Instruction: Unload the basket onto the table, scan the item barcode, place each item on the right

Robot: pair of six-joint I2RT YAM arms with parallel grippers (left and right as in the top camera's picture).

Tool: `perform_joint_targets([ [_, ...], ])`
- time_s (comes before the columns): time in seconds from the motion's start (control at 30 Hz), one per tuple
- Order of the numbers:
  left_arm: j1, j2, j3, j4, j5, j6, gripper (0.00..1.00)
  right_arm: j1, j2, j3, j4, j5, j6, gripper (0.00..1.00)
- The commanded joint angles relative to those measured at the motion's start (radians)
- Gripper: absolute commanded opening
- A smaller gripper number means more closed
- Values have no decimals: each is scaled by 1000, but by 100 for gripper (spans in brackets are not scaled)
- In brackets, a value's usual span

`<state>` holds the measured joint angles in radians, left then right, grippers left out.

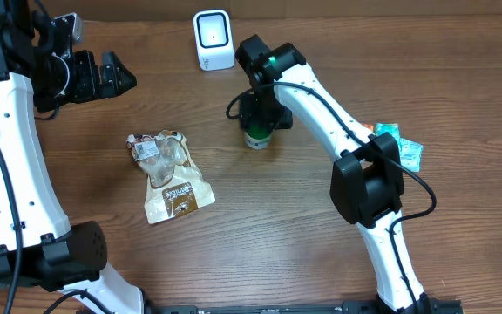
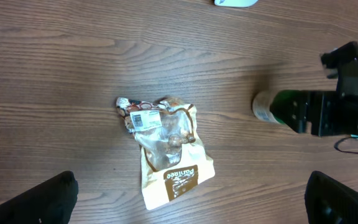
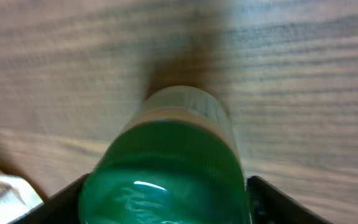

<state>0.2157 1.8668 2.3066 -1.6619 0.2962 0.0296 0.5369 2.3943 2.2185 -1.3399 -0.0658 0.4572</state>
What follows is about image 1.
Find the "green lid jar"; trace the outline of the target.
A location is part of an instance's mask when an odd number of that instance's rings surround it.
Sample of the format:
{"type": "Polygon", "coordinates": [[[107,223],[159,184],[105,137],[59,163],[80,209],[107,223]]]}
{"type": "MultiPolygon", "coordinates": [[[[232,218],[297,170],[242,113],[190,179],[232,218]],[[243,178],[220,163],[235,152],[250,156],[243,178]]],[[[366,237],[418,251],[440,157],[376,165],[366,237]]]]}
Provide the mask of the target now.
{"type": "Polygon", "coordinates": [[[245,143],[255,150],[261,150],[268,147],[271,139],[272,133],[260,126],[250,126],[244,131],[245,143]]]}

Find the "small orange snack packet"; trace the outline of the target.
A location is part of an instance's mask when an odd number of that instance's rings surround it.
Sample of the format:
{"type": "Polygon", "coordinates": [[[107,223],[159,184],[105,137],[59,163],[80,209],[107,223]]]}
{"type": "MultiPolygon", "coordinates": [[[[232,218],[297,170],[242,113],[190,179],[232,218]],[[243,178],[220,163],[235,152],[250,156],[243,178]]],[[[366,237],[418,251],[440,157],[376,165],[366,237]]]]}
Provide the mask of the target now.
{"type": "Polygon", "coordinates": [[[373,125],[363,124],[363,126],[366,127],[367,129],[369,129],[372,133],[374,133],[376,131],[375,126],[373,126],[373,125]]]}

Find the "brown beige cookie pouch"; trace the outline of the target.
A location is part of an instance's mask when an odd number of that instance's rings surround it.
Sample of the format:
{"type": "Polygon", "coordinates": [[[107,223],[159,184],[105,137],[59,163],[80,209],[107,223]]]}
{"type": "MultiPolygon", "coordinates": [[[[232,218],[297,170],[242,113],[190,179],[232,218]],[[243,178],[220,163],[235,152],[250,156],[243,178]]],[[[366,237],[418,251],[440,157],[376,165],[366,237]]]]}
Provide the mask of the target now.
{"type": "Polygon", "coordinates": [[[126,144],[147,177],[144,210],[150,224],[215,203],[212,186],[194,163],[183,133],[163,130],[156,135],[130,134],[126,144]]]}

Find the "small teal white packet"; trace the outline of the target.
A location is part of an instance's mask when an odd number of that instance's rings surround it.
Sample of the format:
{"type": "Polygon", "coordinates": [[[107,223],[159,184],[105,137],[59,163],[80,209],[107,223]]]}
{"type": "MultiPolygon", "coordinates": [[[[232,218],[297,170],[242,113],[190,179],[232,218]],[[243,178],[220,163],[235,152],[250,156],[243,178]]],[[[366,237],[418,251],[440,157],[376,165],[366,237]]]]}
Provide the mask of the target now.
{"type": "Polygon", "coordinates": [[[381,136],[385,133],[391,135],[396,141],[400,141],[399,125],[396,123],[377,123],[376,135],[381,136]]]}

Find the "teal tissue packet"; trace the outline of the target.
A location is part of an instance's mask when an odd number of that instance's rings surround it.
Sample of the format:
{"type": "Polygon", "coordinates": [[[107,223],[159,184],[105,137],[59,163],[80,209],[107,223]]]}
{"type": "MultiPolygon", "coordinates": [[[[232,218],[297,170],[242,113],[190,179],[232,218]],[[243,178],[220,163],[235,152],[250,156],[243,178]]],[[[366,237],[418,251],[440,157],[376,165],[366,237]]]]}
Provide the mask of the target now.
{"type": "Polygon", "coordinates": [[[424,146],[405,138],[399,140],[399,145],[401,164],[413,173],[419,172],[424,146]]]}

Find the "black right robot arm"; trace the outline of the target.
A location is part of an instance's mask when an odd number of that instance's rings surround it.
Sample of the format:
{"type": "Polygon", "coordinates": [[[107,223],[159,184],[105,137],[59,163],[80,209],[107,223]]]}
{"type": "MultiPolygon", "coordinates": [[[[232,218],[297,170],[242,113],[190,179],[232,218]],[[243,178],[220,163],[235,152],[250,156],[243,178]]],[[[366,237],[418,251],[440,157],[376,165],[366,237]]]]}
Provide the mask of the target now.
{"type": "Polygon", "coordinates": [[[273,131],[291,128],[298,118],[333,164],[330,199],[363,237],[376,272],[378,312],[430,312],[402,232],[400,197],[409,171],[400,163],[398,142],[350,116],[292,44],[271,50],[253,35],[240,43],[235,58],[251,85],[234,99],[234,119],[247,144],[266,145],[273,131]]]}

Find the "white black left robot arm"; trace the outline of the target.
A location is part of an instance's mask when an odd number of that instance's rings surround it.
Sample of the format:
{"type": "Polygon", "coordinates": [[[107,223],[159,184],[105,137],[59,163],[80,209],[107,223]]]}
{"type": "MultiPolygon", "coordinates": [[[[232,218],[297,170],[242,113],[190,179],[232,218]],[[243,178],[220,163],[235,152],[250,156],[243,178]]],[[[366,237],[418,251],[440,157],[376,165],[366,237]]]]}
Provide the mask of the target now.
{"type": "Polygon", "coordinates": [[[75,51],[81,18],[0,1],[0,283],[41,287],[95,313],[148,313],[144,292],[109,263],[102,228],[71,224],[51,185],[36,123],[61,106],[115,98],[137,80],[111,51],[75,51]]]}

